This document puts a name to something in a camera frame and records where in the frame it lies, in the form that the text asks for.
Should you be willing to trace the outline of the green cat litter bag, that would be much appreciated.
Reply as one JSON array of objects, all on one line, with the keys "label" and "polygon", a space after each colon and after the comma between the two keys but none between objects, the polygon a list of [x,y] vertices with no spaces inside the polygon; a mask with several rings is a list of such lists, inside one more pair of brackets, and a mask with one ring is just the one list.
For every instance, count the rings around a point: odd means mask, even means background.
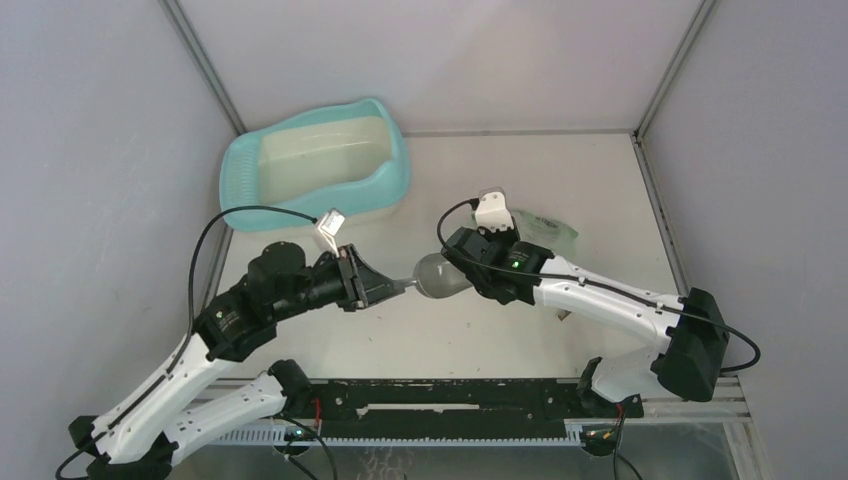
[{"label": "green cat litter bag", "polygon": [[487,233],[490,240],[525,241],[551,250],[569,261],[576,258],[578,232],[565,222],[539,216],[526,210],[511,211],[514,229]]}]

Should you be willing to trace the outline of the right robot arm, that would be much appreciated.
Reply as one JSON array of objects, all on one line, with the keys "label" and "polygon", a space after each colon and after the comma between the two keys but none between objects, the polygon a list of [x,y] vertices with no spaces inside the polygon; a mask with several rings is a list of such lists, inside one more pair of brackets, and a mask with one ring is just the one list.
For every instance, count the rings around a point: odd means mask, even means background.
[{"label": "right robot arm", "polygon": [[483,297],[502,305],[566,310],[639,341],[639,349],[591,360],[578,402],[592,416],[617,402],[662,388],[684,400],[708,402],[721,374],[730,333],[715,297],[652,293],[584,270],[512,232],[482,234],[465,227],[443,244],[443,255]]}]

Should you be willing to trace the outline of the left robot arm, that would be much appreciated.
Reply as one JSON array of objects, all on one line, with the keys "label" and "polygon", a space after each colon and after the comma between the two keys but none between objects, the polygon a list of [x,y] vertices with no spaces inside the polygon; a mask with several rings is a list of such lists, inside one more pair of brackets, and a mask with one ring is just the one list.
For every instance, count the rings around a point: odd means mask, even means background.
[{"label": "left robot arm", "polygon": [[293,360],[278,360],[236,392],[199,407],[210,384],[273,340],[277,325],[335,305],[355,312],[403,294],[404,284],[372,269],[353,245],[324,252],[312,266],[295,243],[277,242],[251,260],[237,284],[193,320],[168,359],[129,397],[69,426],[78,453],[93,460],[89,479],[164,479],[193,452],[254,420],[298,417],[312,385]]}]

